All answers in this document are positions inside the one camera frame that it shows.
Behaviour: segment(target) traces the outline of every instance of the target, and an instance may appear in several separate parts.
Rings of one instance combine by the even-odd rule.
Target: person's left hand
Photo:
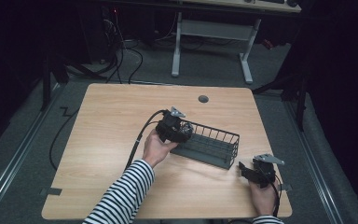
[[[152,168],[163,161],[168,153],[177,147],[178,143],[163,143],[159,139],[158,133],[153,129],[147,136],[145,141],[144,155],[142,159],[146,161]]]

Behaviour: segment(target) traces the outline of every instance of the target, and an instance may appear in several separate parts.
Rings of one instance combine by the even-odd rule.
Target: hand
[[[167,157],[168,153],[174,149],[178,143],[163,143],[155,129],[150,132],[145,141],[144,156],[142,159],[146,161],[152,168]]]
[[[252,201],[255,210],[259,216],[262,215],[273,215],[275,208],[275,201],[277,195],[274,188],[271,185],[267,185],[261,189],[258,185],[252,181],[248,181],[252,192]],[[275,188],[278,188],[278,183],[275,181]]]

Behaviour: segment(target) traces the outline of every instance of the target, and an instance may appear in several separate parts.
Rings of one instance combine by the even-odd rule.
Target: black and white striped shirt
[[[138,160],[113,183],[83,223],[132,223],[154,182],[153,169]]]

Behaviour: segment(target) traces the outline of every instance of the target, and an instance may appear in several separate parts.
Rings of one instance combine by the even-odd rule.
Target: light wood surface
[[[199,102],[200,95],[208,96],[209,102]],[[168,155],[155,168],[156,181],[137,218],[254,217],[249,185],[241,177],[238,161],[250,166],[253,156],[271,153],[271,148],[249,89],[91,84],[52,183],[62,193],[47,197],[43,218],[85,218],[121,176],[146,121],[171,106],[185,113],[187,120],[239,134],[238,157],[226,170]],[[145,139],[154,127],[145,130],[135,160],[142,158]],[[291,213],[283,192],[279,216]]]
[[[255,0],[252,3],[247,3],[244,0],[182,0],[188,3],[212,4],[224,7],[246,7],[261,10],[279,11],[279,12],[301,12],[301,7],[289,7],[285,1],[284,4],[270,3],[265,1]]]

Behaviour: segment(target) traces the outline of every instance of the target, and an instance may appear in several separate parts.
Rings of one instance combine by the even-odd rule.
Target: gray floor
[[[199,85],[244,87],[255,89],[272,81],[282,64],[282,60],[290,49],[289,45],[267,50],[255,45],[249,58],[254,76],[254,83],[247,85],[241,73],[236,51],[243,43],[221,40],[209,40],[214,43],[226,43],[224,46],[204,43],[184,44],[182,51],[181,71],[179,77],[171,77],[172,42],[159,42],[153,48],[127,43],[124,60],[120,68],[122,81],[142,62],[140,69],[134,74],[133,83],[154,82],[174,85]],[[134,49],[141,52],[141,58]],[[92,69],[103,65],[94,64]],[[41,217],[46,195],[42,189],[48,188],[54,178],[55,171],[48,160],[51,143],[61,126],[67,121],[63,116],[62,106],[68,107],[68,114],[76,111],[83,99],[88,85],[95,80],[71,76],[66,86],[59,87],[55,92],[57,100],[45,114],[43,123],[25,150],[25,159],[18,163],[19,170],[4,194],[0,198],[0,223],[80,223],[80,220],[45,220]],[[111,83],[118,84],[117,76]],[[286,164],[280,167],[282,180],[290,184],[293,190],[288,192],[293,214],[284,218],[285,223],[358,223],[358,201],[345,175],[337,163],[331,149],[324,139],[323,130],[314,114],[310,98],[307,98],[307,110],[304,117],[305,132],[300,133],[293,123],[291,105],[279,97],[280,91],[267,91],[256,95],[256,103],[266,128],[272,150]],[[12,118],[10,125],[0,139],[0,176],[18,148],[24,147],[21,141],[26,137],[33,122],[40,116],[41,85],[38,85],[29,99]],[[58,164],[63,153],[67,138],[75,119],[71,119],[62,129],[53,146],[53,161]],[[309,166],[310,155],[318,165],[316,173],[322,174],[322,182],[327,189],[320,188],[320,179],[315,179],[315,167]],[[331,204],[326,204],[321,195],[328,193],[337,210],[331,215]],[[184,220],[182,223],[194,223]]]

